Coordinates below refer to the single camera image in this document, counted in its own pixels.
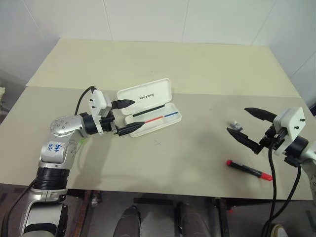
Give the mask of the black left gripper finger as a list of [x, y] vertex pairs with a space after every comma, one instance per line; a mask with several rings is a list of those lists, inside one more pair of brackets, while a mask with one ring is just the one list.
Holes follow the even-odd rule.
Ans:
[[129, 99], [123, 99], [123, 100], [116, 100], [111, 102], [111, 109], [124, 109], [129, 107], [130, 105], [134, 104], [135, 101], [129, 100]]
[[126, 135], [126, 134], [130, 134], [130, 133], [136, 131], [137, 129], [139, 129], [140, 127], [142, 127], [144, 124], [145, 124], [144, 121], [133, 122], [133, 123], [127, 124], [123, 128], [117, 128], [117, 135], [118, 136], [123, 136], [123, 135]]

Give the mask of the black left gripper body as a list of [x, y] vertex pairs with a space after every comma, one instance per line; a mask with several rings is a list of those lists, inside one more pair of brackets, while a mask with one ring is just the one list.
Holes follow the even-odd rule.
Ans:
[[100, 124], [104, 132], [112, 132], [114, 135], [122, 136], [123, 132], [115, 124], [115, 116], [112, 111], [110, 111], [105, 117], [101, 117]]

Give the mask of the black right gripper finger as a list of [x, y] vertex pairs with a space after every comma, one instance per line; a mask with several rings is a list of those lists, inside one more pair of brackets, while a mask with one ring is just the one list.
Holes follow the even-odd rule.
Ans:
[[259, 154], [261, 152], [263, 147], [260, 144], [249, 139], [247, 135], [232, 128], [226, 128], [226, 130], [231, 136], [234, 137], [235, 140], [251, 149], [255, 154]]
[[258, 118], [260, 120], [273, 122], [274, 119], [276, 118], [275, 114], [266, 110], [259, 109], [259, 108], [244, 108], [244, 110], [250, 113], [255, 118]]

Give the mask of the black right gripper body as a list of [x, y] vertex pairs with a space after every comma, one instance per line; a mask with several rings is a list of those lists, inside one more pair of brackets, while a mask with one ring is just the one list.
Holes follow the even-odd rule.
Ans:
[[264, 137], [259, 141], [259, 150], [261, 152], [263, 148], [269, 148], [272, 145], [273, 150], [277, 150], [280, 145], [285, 141], [286, 128], [282, 127], [279, 131], [276, 131], [274, 125], [271, 125], [265, 132]]

